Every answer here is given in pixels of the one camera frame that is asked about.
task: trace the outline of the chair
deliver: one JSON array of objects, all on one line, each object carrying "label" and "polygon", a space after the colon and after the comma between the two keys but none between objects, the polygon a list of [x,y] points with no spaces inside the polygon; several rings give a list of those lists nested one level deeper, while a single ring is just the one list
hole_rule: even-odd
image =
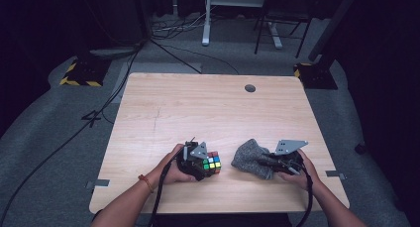
[{"label": "chair", "polygon": [[[257,38],[256,49],[254,54],[257,54],[262,35],[264,22],[293,24],[295,27],[288,36],[271,35],[272,37],[300,39],[299,49],[296,53],[296,58],[299,57],[300,50],[302,49],[303,42],[305,41],[306,34],[311,24],[312,17],[309,13],[309,5],[307,0],[264,0],[262,5],[262,13],[258,17],[254,26],[254,30],[259,26],[259,36]],[[306,23],[305,32],[302,37],[292,37],[293,33],[301,23]]]}]

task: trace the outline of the desk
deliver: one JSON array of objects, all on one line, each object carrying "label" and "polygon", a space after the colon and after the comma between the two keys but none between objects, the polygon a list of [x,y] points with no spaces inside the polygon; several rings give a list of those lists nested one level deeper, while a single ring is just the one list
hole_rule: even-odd
[{"label": "desk", "polygon": [[[204,23],[204,30],[203,30],[203,40],[202,45],[208,46],[210,44],[210,13],[211,13],[211,5],[215,6],[241,6],[241,7],[262,7],[263,0],[206,0],[206,20]],[[281,40],[278,36],[277,29],[275,28],[275,23],[268,23],[269,31],[272,34],[272,39],[274,41],[274,45],[277,49],[282,49],[283,45]]]},{"label": "desk", "polygon": [[[255,92],[245,90],[252,84]],[[194,183],[165,185],[158,213],[304,211],[307,192],[277,175],[262,180],[230,163],[237,149],[254,138],[274,151],[280,139],[306,140],[303,148],[322,181],[349,206],[331,156],[296,77],[132,73],[128,79],[90,210],[95,213],[147,173],[175,144],[195,137],[208,152],[218,151],[220,174]],[[151,213],[151,195],[143,209]],[[320,210],[314,199],[313,210]]]}]

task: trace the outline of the orange bracelet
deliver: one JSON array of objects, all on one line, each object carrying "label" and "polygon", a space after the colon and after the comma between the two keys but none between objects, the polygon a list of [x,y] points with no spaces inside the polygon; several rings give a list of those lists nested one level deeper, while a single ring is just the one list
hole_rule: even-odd
[{"label": "orange bracelet", "polygon": [[139,175],[139,179],[143,180],[148,185],[149,189],[151,190],[151,193],[155,193],[154,189],[152,188],[151,183],[149,182],[147,177],[145,177],[144,175],[141,174],[141,175]]}]

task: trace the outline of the black wire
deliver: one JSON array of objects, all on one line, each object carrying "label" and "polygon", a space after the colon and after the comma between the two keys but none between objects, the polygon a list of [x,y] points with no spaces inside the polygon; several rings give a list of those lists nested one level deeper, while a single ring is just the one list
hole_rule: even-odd
[{"label": "black wire", "polygon": [[106,121],[108,121],[109,123],[111,123],[111,124],[114,124],[114,122],[112,122],[112,121],[110,121],[110,120],[108,120],[108,118],[106,118],[106,116],[105,116],[105,113],[104,113],[104,111],[102,110],[102,117],[106,120]]},{"label": "black wire", "polygon": [[[197,20],[198,19],[198,17],[197,18],[192,18],[192,19],[188,19],[188,21],[191,21],[191,22],[193,22],[193,21],[195,21],[195,20]],[[164,24],[164,26],[162,26],[162,27],[160,27],[160,28],[167,28],[168,27],[168,25],[167,25],[167,23],[166,22],[178,22],[179,21],[179,19],[172,19],[172,20],[162,20],[162,21],[159,21],[159,20],[157,20],[157,21],[152,21],[152,23],[153,24],[160,24],[160,23],[162,23],[162,24]]]},{"label": "black wire", "polygon": [[219,58],[216,58],[216,57],[211,57],[211,56],[208,56],[208,55],[205,55],[205,54],[201,54],[201,53],[197,53],[197,52],[193,52],[193,51],[189,51],[189,50],[185,50],[185,49],[180,49],[180,48],[177,48],[177,47],[173,47],[173,46],[165,46],[165,45],[161,45],[162,47],[169,47],[169,48],[173,48],[173,49],[175,49],[175,50],[179,50],[179,51],[185,51],[185,52],[189,52],[189,53],[192,53],[192,54],[195,54],[195,55],[199,55],[199,56],[203,56],[203,57],[210,57],[210,58],[213,58],[213,59],[215,59],[215,60],[218,60],[218,61],[221,61],[221,62],[224,62],[225,64],[227,64],[229,67],[231,67],[235,72],[236,72],[236,74],[237,75],[239,75],[239,72],[230,64],[230,63],[228,63],[228,62],[226,62],[225,60],[222,60],[222,59],[219,59]]},{"label": "black wire", "polygon": [[47,156],[42,162],[40,162],[26,177],[25,179],[21,182],[21,184],[19,184],[18,188],[16,188],[15,192],[12,194],[12,196],[10,197],[4,212],[2,214],[1,220],[0,220],[0,227],[3,226],[4,220],[6,219],[6,214],[10,208],[10,206],[12,205],[13,200],[15,199],[15,197],[17,196],[17,194],[19,193],[19,191],[22,189],[22,187],[25,185],[25,183],[31,178],[32,175],[34,175],[34,173],[39,170],[51,157],[53,157],[57,152],[59,152],[60,150],[62,150],[71,140],[73,140],[80,132],[82,132],[84,130],[84,128],[86,128],[93,120],[95,120],[95,118],[112,102],[112,100],[117,96],[117,94],[120,92],[120,90],[123,87],[123,84],[125,83],[125,81],[127,80],[128,74],[130,74],[130,70],[131,70],[131,66],[133,65],[133,61],[136,58],[137,54],[139,53],[139,51],[141,50],[141,48],[143,47],[143,45],[140,45],[136,51],[136,53],[134,54],[131,62],[130,62],[130,66],[127,69],[127,73],[122,81],[122,83],[120,84],[119,88],[114,92],[114,94],[111,95],[110,98],[108,98],[108,100],[105,102],[105,104],[102,106],[102,108],[98,111],[95,112],[93,117],[87,121],[78,131],[76,131],[69,139],[67,139],[61,146],[59,146],[55,151],[53,151],[49,156]]},{"label": "black wire", "polygon": [[170,169],[170,166],[172,165],[172,161],[174,161],[176,159],[176,156],[178,156],[178,154],[181,151],[183,151],[183,148],[179,149],[178,152],[176,152],[176,154],[170,159],[170,161],[164,166],[163,170],[161,171],[160,178],[159,178],[159,181],[158,181],[157,198],[155,200],[155,206],[154,206],[154,210],[152,212],[151,219],[149,220],[149,224],[148,224],[149,227],[153,226],[155,216],[157,215],[157,212],[158,212],[158,204],[160,202],[160,196],[161,196],[161,192],[163,190],[163,181],[166,178],[166,175],[167,175],[167,172]]},{"label": "black wire", "polygon": [[174,54],[172,54],[171,52],[169,52],[167,49],[165,49],[163,46],[161,46],[160,44],[156,43],[154,40],[151,39],[151,42],[153,44],[157,45],[159,48],[161,48],[165,52],[167,52],[170,56],[174,57],[175,59],[179,60],[180,62],[182,62],[185,65],[187,65],[187,66],[191,67],[192,69],[194,69],[197,73],[202,74],[201,71],[197,70],[195,67],[193,67],[192,65],[188,64],[186,61],[182,60],[181,58],[175,56]]},{"label": "black wire", "polygon": [[158,36],[158,35],[155,35],[155,32],[154,32],[154,34],[152,35],[152,38],[155,39],[155,40],[173,39],[183,32],[190,32],[190,31],[193,31],[193,30],[197,29],[198,27],[204,26],[204,24],[197,25],[197,26],[192,26],[192,23],[195,23],[196,21],[198,21],[198,19],[200,19],[200,18],[195,19],[189,25],[185,25],[186,23],[185,23],[185,20],[184,20],[184,22],[181,25],[169,26],[169,28],[171,28],[171,29],[167,30],[166,36]]},{"label": "black wire", "polygon": [[312,202],[313,202],[313,190],[312,190],[312,177],[309,175],[308,171],[306,170],[306,167],[303,167],[302,169],[305,174],[306,174],[306,178],[308,180],[308,197],[309,197],[309,201],[308,201],[308,207],[306,208],[306,212],[305,215],[303,215],[302,219],[300,220],[299,224],[297,224],[297,227],[301,227],[306,219],[308,218],[309,214],[311,213],[311,209],[312,209]]}]

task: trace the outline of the yellow and black striped tape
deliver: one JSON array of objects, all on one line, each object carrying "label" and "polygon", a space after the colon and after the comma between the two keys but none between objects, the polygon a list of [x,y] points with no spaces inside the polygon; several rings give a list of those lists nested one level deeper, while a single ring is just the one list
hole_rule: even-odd
[{"label": "yellow and black striped tape", "polygon": [[293,66],[293,71],[294,71],[294,73],[293,73],[293,74],[294,74],[294,76],[300,79],[300,71],[299,71],[299,67],[300,67],[300,66],[311,66],[311,65],[313,65],[313,64],[311,64],[311,63],[307,63],[307,62],[301,62],[301,63],[295,64],[295,65]]},{"label": "yellow and black striped tape", "polygon": [[97,80],[86,77],[75,76],[77,70],[77,59],[73,61],[71,66],[68,68],[62,80],[59,82],[60,85],[86,85],[86,86],[103,86],[102,78]]}]

